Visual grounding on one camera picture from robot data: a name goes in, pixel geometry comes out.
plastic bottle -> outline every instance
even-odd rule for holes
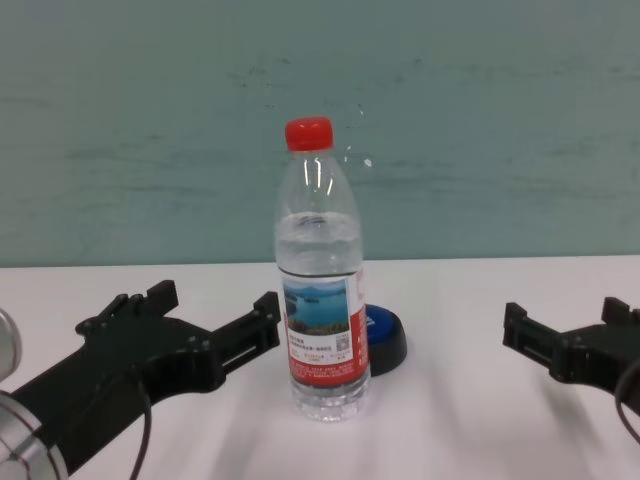
[[[289,122],[293,160],[276,210],[293,399],[308,418],[339,421],[369,383],[362,237],[353,193],[333,154],[331,122]]]

red bottle cap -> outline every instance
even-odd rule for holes
[[[333,147],[333,129],[327,117],[297,118],[284,130],[287,146],[292,152],[326,150]]]

white table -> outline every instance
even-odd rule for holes
[[[78,348],[74,326],[116,294],[166,278],[178,287],[175,316],[208,329],[278,286],[265,264],[0,270],[0,306],[25,344],[1,387],[14,390]],[[360,417],[324,425],[297,416],[280,347],[212,394],[155,406],[140,478],[639,478],[640,447],[613,398],[555,383],[501,340],[507,301],[559,330],[597,322],[606,295],[639,306],[640,257],[369,262],[366,279],[368,301],[404,322],[409,355],[373,380]],[[128,478],[140,436],[138,420],[73,478]]]

robotic arm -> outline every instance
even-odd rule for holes
[[[603,324],[557,332],[527,316],[516,303],[508,303],[503,344],[549,369],[562,383],[600,388],[615,397],[622,423],[640,443],[622,409],[626,404],[640,415],[640,309],[608,297]]]
[[[15,392],[0,393],[0,478],[65,480],[151,405],[216,390],[227,374],[280,343],[274,292],[213,332],[165,317],[177,305],[169,280],[146,297],[118,295],[76,327],[85,339],[78,351]],[[17,368],[21,348],[3,312],[0,327],[2,380]]]

metal cylinder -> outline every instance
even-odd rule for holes
[[[0,382],[11,375],[22,359],[20,332],[11,316],[0,309]]]
[[[33,435],[39,426],[31,412],[0,393],[2,480],[67,480],[67,468],[58,447],[47,450]]]

